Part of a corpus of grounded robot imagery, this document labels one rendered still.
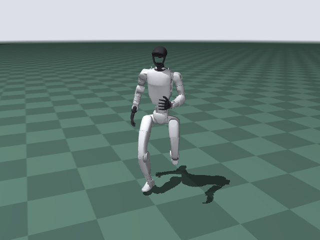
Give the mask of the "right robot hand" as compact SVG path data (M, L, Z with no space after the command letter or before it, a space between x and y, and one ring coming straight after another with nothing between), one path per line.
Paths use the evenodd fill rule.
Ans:
M135 127L135 124L136 124L136 123L134 123L134 115L135 115L136 112L137 112L137 107L134 106L133 109L131 109L131 116L130 116L131 125L132 125L133 127Z

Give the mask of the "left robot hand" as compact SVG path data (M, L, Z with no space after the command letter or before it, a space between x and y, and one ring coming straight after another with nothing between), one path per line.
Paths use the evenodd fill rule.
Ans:
M162 105L159 105L158 107L162 107L162 108L159 108L159 110L167 110L167 109L170 109L172 104L170 101L168 101L167 97L163 96L164 99L159 99L159 101L163 101L163 102L159 102L158 104L162 104Z

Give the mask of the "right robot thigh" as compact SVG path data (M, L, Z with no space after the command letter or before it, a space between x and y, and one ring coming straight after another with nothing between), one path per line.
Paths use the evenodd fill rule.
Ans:
M151 134L151 128L154 125L153 114L145 115L140 124L138 135L138 155L143 162L148 161L150 157L149 151L147 151L148 142Z

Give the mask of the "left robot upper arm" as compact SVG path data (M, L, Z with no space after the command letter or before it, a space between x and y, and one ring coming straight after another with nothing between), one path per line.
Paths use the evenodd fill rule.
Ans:
M185 89L183 85L183 78L179 72L171 71L171 79L175 82L175 88L178 93L176 98L180 98L182 95L185 96Z

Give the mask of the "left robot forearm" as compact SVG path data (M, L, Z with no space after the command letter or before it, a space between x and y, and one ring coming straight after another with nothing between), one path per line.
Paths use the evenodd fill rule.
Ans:
M182 95L180 98L176 98L171 101L171 109L181 106L186 101L185 95Z

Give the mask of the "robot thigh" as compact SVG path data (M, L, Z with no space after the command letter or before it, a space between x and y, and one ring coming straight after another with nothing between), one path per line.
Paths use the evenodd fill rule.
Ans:
M170 138L170 158L177 159L179 156L180 119L176 116L168 116L168 132Z
M140 124L138 135L138 155L143 162L148 161L150 157L149 151L147 151L148 142L151 134L151 128L154 125L153 114L145 115Z

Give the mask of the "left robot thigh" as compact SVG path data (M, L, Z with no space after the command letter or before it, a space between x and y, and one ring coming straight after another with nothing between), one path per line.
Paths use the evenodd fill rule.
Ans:
M170 158L177 159L179 156L180 119L176 116L168 116L168 132L170 138Z

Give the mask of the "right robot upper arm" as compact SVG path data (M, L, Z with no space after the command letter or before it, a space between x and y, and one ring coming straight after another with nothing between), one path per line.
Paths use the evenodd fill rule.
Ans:
M139 93L144 93L145 91L145 82L147 80L147 73L148 73L149 69L143 69L140 74L139 74L139 78L138 78L138 88L137 88L137 92Z

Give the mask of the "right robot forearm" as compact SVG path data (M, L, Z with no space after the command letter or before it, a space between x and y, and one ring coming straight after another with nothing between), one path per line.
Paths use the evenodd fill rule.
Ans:
M140 92L137 92L137 89L138 89L138 85L136 87L136 90L135 90L135 94L134 94L134 100L133 100L133 106L132 106L132 109L134 106L137 107L136 110L138 110L138 105L140 104L140 101L141 101L141 97L142 97L142 94Z

